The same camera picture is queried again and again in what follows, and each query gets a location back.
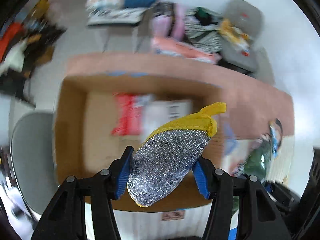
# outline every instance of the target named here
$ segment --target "yellow fabric loop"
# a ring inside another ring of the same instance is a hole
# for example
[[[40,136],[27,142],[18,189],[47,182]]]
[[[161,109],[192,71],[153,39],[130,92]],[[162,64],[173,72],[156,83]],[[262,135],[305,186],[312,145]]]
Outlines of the yellow fabric loop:
[[[203,130],[208,132],[208,136],[212,137],[217,133],[217,122],[211,116],[225,113],[226,110],[226,103],[219,102],[206,106],[198,113],[190,114],[162,125],[153,131],[146,141],[158,133],[174,129]]]

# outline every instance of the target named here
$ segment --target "silver glitter fabric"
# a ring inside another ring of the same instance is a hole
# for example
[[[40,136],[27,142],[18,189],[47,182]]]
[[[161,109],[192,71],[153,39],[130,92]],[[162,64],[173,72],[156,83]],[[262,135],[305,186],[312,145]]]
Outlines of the silver glitter fabric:
[[[127,187],[132,199],[147,207],[167,196],[192,168],[209,140],[206,131],[187,129],[151,137],[131,159]]]

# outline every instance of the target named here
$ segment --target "brown label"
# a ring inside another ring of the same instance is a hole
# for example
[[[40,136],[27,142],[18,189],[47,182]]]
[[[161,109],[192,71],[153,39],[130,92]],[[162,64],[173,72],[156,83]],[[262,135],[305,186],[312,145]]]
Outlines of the brown label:
[[[163,212],[161,221],[184,219],[185,210]]]

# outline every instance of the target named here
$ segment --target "silver screw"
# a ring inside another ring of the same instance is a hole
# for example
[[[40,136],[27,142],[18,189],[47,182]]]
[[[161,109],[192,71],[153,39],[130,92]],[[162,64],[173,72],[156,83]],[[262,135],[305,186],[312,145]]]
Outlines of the silver screw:
[[[100,174],[105,176],[108,175],[110,173],[110,171],[108,169],[103,169],[102,171],[100,171]]]
[[[67,182],[73,182],[75,180],[74,176],[67,177]]]
[[[258,180],[258,178],[257,178],[256,176],[254,176],[254,175],[251,175],[251,176],[249,177],[249,179],[250,179],[251,181],[253,181],[253,182],[256,182],[256,181]]]
[[[215,169],[214,173],[217,175],[222,175],[223,174],[223,170],[222,169]]]

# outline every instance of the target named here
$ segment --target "chair backrest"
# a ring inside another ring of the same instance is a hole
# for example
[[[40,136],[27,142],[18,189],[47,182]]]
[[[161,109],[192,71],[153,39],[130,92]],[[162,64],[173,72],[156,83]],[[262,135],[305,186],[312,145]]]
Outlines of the chair backrest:
[[[52,157],[51,113],[31,113],[16,124],[11,138],[11,159],[25,202],[42,214],[58,189]]]
[[[230,0],[223,17],[253,39],[257,38],[262,30],[262,12],[244,0]]]

